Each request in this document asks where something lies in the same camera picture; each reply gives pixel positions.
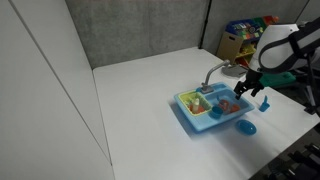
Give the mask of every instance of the toy sink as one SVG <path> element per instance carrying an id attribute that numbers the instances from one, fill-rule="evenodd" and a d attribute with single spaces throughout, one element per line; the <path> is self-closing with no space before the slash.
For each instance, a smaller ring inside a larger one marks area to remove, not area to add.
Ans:
<path id="1" fill-rule="evenodd" d="M 196 90 L 179 93 L 174 96 L 174 99 L 178 103 L 180 109 L 197 132 L 201 132 L 210 127 L 232 120 L 254 109 L 254 106 L 244 97 L 237 100 L 235 98 L 236 94 L 225 83 L 219 82 L 210 86 L 214 91 L 207 94 L 202 94 L 200 92 L 200 88 L 198 88 Z M 196 98 L 200 101 L 201 109 L 194 114 L 191 110 L 191 106 Z M 224 109 L 220 118 L 214 118 L 212 116 L 211 109 L 214 106 L 219 106 L 218 98 L 220 103 L 221 100 L 227 101 L 229 103 L 229 108 Z M 240 110 L 235 112 L 230 111 L 230 107 L 232 105 L 238 105 Z"/>

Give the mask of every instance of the blue cup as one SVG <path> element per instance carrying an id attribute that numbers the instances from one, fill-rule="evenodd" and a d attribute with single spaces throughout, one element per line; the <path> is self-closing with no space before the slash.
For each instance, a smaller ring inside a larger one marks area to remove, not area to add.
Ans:
<path id="1" fill-rule="evenodd" d="M 212 108 L 211 115 L 213 118 L 219 119 L 221 117 L 222 113 L 223 113 L 223 110 L 220 107 L 214 106 Z"/>
<path id="2" fill-rule="evenodd" d="M 264 103 L 261 104 L 259 110 L 260 110 L 261 112 L 265 112 L 269 107 L 270 107 L 270 104 L 264 102 Z"/>

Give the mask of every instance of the white table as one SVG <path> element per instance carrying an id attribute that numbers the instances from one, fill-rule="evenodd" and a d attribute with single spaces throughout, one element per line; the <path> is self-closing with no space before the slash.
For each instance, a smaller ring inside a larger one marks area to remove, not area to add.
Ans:
<path id="1" fill-rule="evenodd" d="M 255 135 L 240 134 L 237 119 L 195 134 L 173 96 L 199 87 L 220 62 L 190 48 L 94 70 L 116 180 L 248 179 L 319 122 L 265 88 L 243 95 L 256 109 L 238 118 L 253 122 Z M 209 84 L 219 81 L 237 83 L 221 69 Z M 271 107 L 262 113 L 264 95 Z"/>

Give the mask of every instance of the blue toy sink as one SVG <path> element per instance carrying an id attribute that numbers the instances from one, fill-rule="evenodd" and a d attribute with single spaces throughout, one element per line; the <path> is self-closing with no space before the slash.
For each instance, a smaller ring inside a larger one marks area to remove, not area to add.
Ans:
<path id="1" fill-rule="evenodd" d="M 237 100 L 235 98 L 236 94 L 225 83 L 219 82 L 210 86 L 214 90 L 211 93 L 202 94 L 198 88 L 196 90 L 179 93 L 174 96 L 174 99 L 178 103 L 180 109 L 197 132 L 201 132 L 210 127 L 239 117 L 254 109 L 254 106 L 243 97 Z M 219 106 L 217 99 L 218 96 L 220 101 L 225 100 L 229 102 L 229 108 L 225 109 L 220 118 L 215 119 L 212 117 L 211 108 L 213 106 Z M 192 106 L 192 101 L 196 98 L 200 100 L 200 105 L 203 108 L 201 112 L 193 114 L 190 106 Z M 235 104 L 240 107 L 240 110 L 235 112 L 230 111 L 230 107 Z"/>

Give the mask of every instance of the gray faucet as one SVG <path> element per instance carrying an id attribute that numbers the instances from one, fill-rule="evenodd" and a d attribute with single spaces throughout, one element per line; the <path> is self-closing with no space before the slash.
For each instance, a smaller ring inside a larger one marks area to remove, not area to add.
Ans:
<path id="1" fill-rule="evenodd" d="M 208 85 L 209 78 L 210 78 L 210 75 L 212 74 L 212 72 L 217 70 L 217 69 L 219 69 L 222 66 L 228 66 L 229 64 L 230 64 L 230 61 L 229 60 L 225 60 L 222 63 L 220 63 L 220 64 L 216 65 L 215 67 L 213 67 L 212 69 L 210 69 L 210 71 L 208 72 L 207 77 L 206 77 L 206 82 L 201 83 L 201 85 L 202 85 L 201 92 L 203 94 L 207 94 L 209 92 L 213 92 L 213 88 Z"/>

